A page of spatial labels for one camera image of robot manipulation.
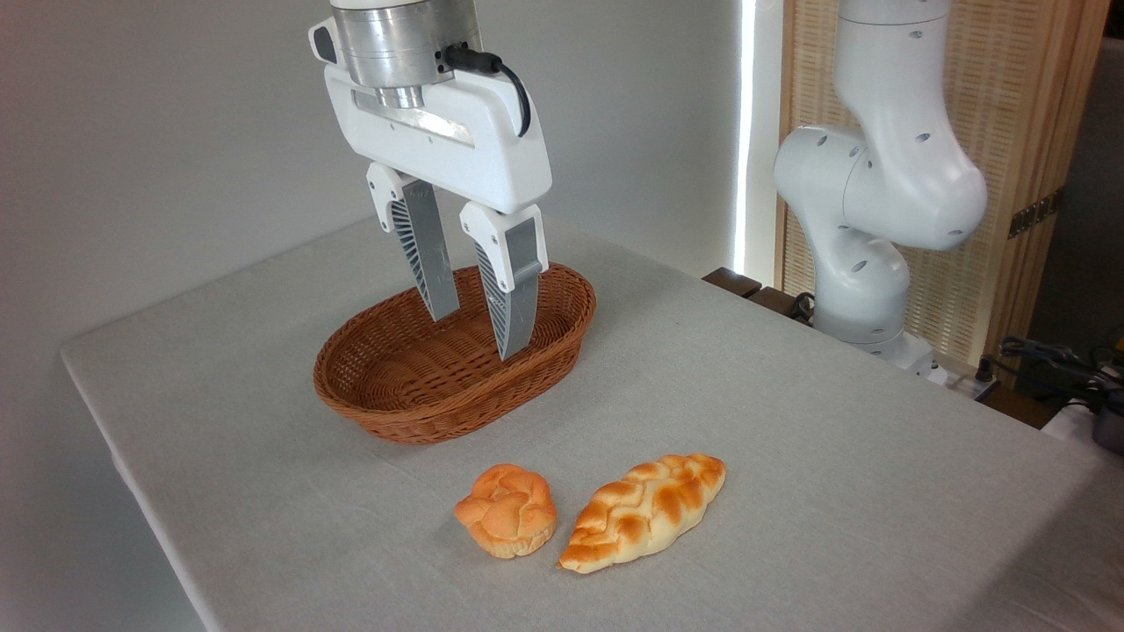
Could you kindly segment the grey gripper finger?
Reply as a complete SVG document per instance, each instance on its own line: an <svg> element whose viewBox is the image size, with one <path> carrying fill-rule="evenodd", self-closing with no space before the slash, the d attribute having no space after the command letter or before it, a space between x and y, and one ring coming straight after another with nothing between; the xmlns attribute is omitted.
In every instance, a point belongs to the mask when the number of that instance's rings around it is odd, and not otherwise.
<svg viewBox="0 0 1124 632"><path fill-rule="evenodd" d="M531 343L537 323L538 279L549 269L540 207L505 215L466 204L460 222L475 243L495 344L506 361Z"/></svg>
<svg viewBox="0 0 1124 632"><path fill-rule="evenodd" d="M433 186L378 162L366 180L378 223L398 240L432 319L445 319L460 300Z"/></svg>

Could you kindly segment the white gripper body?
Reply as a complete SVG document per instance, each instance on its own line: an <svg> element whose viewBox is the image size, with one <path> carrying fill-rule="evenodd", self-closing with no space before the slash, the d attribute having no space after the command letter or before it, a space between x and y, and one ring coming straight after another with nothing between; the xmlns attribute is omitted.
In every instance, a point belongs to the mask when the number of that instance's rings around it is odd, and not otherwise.
<svg viewBox="0 0 1124 632"><path fill-rule="evenodd" d="M379 103L377 90L354 84L342 64L330 19L308 31L325 61L327 92L342 135L361 156L397 169L498 213L522 211L551 188L551 165L537 108L522 130L522 96L504 75L457 72L422 87L422 108Z"/></svg>

